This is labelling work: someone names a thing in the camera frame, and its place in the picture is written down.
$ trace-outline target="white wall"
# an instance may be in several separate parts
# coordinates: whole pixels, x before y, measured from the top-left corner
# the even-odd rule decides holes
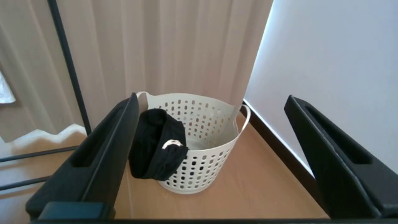
[[[398,1],[275,0],[244,99],[307,164],[290,94],[398,173]]]

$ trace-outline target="white label on black cloth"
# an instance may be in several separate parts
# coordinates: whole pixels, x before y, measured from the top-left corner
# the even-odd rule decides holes
[[[169,146],[169,145],[171,145],[171,144],[174,144],[174,145],[176,145],[176,146],[182,146],[182,144],[180,143],[179,140],[170,139],[170,140],[168,140],[168,141],[163,145],[162,149],[166,149],[167,146]]]

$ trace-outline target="perforated basket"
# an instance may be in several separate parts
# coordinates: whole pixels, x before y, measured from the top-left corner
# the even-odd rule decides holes
[[[145,93],[148,109],[162,108],[182,121],[189,148],[187,157],[166,181],[164,188],[178,194],[195,194],[205,190],[215,180],[225,160],[250,119],[250,109],[241,132],[236,125],[238,108],[220,100],[184,93],[152,96]]]

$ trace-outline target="metal rod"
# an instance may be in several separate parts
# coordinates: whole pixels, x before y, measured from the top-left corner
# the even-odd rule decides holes
[[[83,124],[85,125],[86,133],[89,135],[91,133],[90,121],[88,120],[88,115],[85,107],[85,102],[83,100],[83,95],[80,91],[79,81],[77,79],[77,74],[75,70],[75,66],[73,64],[72,54],[70,53],[67,35],[65,34],[65,29],[62,25],[62,19],[60,15],[60,11],[58,10],[58,5],[56,0],[48,0],[47,1],[50,7],[52,20],[54,21],[55,29],[57,30],[58,39],[61,44],[63,56],[65,58],[65,63],[67,64],[67,68],[69,71],[70,81],[72,82],[73,91],[75,92],[77,104],[79,106],[81,118],[83,120]]]
[[[44,155],[49,155],[49,154],[54,154],[54,153],[59,153],[59,152],[67,152],[67,151],[72,151],[75,150],[78,146],[71,146],[71,147],[64,147],[60,149],[51,149],[47,151],[42,151],[42,152],[33,152],[33,153],[27,153],[23,155],[16,155],[16,156],[9,156],[5,158],[0,158],[0,162],[7,162],[7,161],[13,161],[17,159],[25,159],[25,158],[30,158],[30,157],[35,157],[35,156],[44,156]]]
[[[45,182],[48,178],[50,178],[50,176],[46,176],[46,177],[39,177],[36,179],[31,179],[31,180],[24,180],[24,181],[20,181],[20,182],[16,182],[13,184],[7,184],[7,185],[3,185],[0,186],[0,190],[7,190],[7,189],[13,189],[16,187],[22,187],[22,186],[26,186],[29,184],[37,184],[40,182]]]

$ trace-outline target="beige curtain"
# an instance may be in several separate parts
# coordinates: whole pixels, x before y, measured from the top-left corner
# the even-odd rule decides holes
[[[0,70],[16,101],[0,104],[0,137],[82,125],[46,0],[0,1]]]
[[[132,92],[243,100],[272,0],[57,1],[91,125]]]

